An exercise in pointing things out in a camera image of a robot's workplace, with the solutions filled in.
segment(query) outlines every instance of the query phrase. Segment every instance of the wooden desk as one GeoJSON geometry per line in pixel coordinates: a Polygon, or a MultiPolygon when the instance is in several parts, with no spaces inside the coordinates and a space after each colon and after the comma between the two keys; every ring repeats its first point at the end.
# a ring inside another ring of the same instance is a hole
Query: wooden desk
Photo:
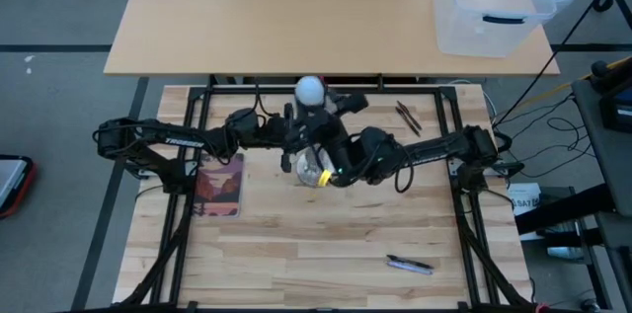
{"type": "Polygon", "coordinates": [[[507,58],[444,54],[433,0],[129,0],[105,72],[505,77],[550,55],[542,28],[507,58]]]}
{"type": "MultiPolygon", "coordinates": [[[[489,128],[480,86],[457,88],[463,121],[489,128]]],[[[188,92],[187,86],[166,87],[158,118],[182,123],[188,92]]],[[[291,100],[289,95],[262,97],[271,112],[291,100]]],[[[344,117],[350,133],[379,125],[402,143],[420,141],[393,110],[400,100],[421,121],[423,139],[439,136],[433,96],[367,97],[368,109],[344,117]]],[[[237,109],[252,107],[253,100],[252,95],[211,96],[209,127],[222,125],[237,109]]],[[[174,147],[157,149],[176,156],[174,147]]],[[[201,306],[232,308],[456,308],[457,301],[468,300],[443,161],[417,167],[414,184],[404,195],[394,191],[390,179],[377,187],[319,189],[314,197],[314,190],[301,186],[296,175],[280,170],[279,158],[280,150],[245,152],[238,218],[194,217],[181,305],[196,300],[201,306]],[[386,254],[418,258],[436,271],[427,276],[389,268],[386,254]]],[[[157,180],[144,181],[140,189],[156,185],[157,180]]],[[[505,192],[501,181],[490,186],[505,192]]],[[[167,201],[161,190],[138,200],[114,301],[129,295],[154,262],[167,201]]],[[[511,206],[489,194],[481,195],[481,206],[493,259],[528,297],[529,276],[511,206]]],[[[482,270],[475,263],[485,299],[482,270]]],[[[170,283],[167,274],[163,297],[170,283]]]]}

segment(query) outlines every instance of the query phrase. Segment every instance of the wooden table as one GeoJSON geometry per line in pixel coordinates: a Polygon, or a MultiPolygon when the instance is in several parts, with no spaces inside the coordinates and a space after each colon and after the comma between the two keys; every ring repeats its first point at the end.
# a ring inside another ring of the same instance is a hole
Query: wooden table
{"type": "MultiPolygon", "coordinates": [[[[464,123],[489,128],[480,86],[456,87],[464,123]]],[[[160,120],[183,122],[189,88],[165,88],[160,120]]],[[[289,95],[262,97],[271,112],[280,112],[291,101],[289,95]]],[[[400,100],[420,120],[422,139],[439,136],[433,96],[367,97],[368,109],[344,116],[350,133],[379,125],[402,143],[420,141],[393,110],[395,100],[400,100]]],[[[253,102],[252,95],[211,96],[209,127],[222,125],[230,113],[252,107],[253,102]]],[[[157,149],[166,157],[176,156],[175,147],[157,149]]],[[[280,170],[280,150],[251,149],[244,154],[240,216],[193,219],[181,305],[196,300],[202,307],[232,308],[455,308],[457,301],[468,300],[443,161],[417,167],[413,186],[400,195],[393,189],[393,179],[377,187],[355,184],[315,191],[301,186],[295,174],[280,170]],[[427,276],[389,268],[384,265],[386,254],[417,258],[436,271],[427,276]]],[[[504,182],[489,184],[505,192],[504,182]]],[[[156,185],[157,179],[143,181],[140,190],[156,185]]],[[[114,301],[129,295],[155,260],[167,201],[160,190],[138,200],[114,301]]],[[[493,259],[528,297],[529,276],[511,206],[481,194],[481,207],[493,259]]],[[[485,299],[482,270],[478,260],[475,264],[485,299]]],[[[167,274],[164,292],[170,283],[167,274]]]]}
{"type": "Polygon", "coordinates": [[[105,72],[505,77],[550,56],[541,27],[507,58],[444,54],[433,0],[129,0],[105,72]]]}

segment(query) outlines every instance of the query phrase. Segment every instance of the gray carpet floor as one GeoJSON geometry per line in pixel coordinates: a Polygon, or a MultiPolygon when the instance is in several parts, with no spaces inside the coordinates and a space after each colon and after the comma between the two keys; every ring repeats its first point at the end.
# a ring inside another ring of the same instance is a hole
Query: gray carpet floor
{"type": "MultiPolygon", "coordinates": [[[[577,0],[546,26],[551,42],[559,42],[591,0],[577,0]]],[[[126,0],[0,0],[0,43],[111,43],[126,0]]],[[[591,12],[571,42],[629,42],[629,30],[617,9],[591,12]]],[[[20,212],[0,221],[0,312],[52,312],[70,307],[88,251],[113,164],[96,155],[91,132],[100,122],[127,114],[136,80],[103,75],[104,53],[0,53],[0,153],[31,156],[39,174],[20,212]]],[[[532,95],[577,79],[596,60],[613,61],[625,53],[562,53],[562,75],[542,79],[532,95]]],[[[505,110],[531,81],[529,78],[471,79],[484,88],[498,110],[505,110]]],[[[142,117],[156,114],[166,84],[203,84],[203,78],[153,79],[142,117]]],[[[567,93],[534,107],[560,100],[567,93]]],[[[581,124],[568,103],[551,116],[581,124]]],[[[533,120],[503,125],[514,134],[533,120]]],[[[514,145],[523,158],[553,144],[573,141],[571,133],[537,122],[514,145]]],[[[555,149],[526,163],[527,174],[570,159],[574,152],[555,149]]],[[[578,191],[602,181],[594,158],[585,156],[536,180],[514,182],[541,186],[574,186],[578,191]]],[[[123,178],[106,247],[91,292],[89,306],[107,306],[114,292],[120,258],[133,211],[138,182],[123,178]]],[[[538,301],[578,307],[591,297],[586,269],[546,256],[541,243],[523,246],[538,301]]],[[[606,272],[610,282],[611,273],[606,272]]],[[[614,284],[610,291],[620,307],[614,284]]]]}

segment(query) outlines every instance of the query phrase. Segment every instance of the white ball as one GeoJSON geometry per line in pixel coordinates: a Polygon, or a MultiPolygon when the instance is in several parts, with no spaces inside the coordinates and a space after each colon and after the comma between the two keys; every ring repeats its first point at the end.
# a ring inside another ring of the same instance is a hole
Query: white ball
{"type": "Polygon", "coordinates": [[[320,106],[325,102],[325,86],[316,76],[301,77],[294,89],[294,95],[305,106],[320,106]]]}

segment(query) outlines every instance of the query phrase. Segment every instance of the plastic storage bin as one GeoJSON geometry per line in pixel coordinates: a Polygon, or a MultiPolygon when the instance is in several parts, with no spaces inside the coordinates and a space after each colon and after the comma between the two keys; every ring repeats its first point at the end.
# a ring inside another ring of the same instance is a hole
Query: plastic storage bin
{"type": "Polygon", "coordinates": [[[505,57],[555,10],[555,0],[434,0],[436,40],[449,54],[505,57]]]}

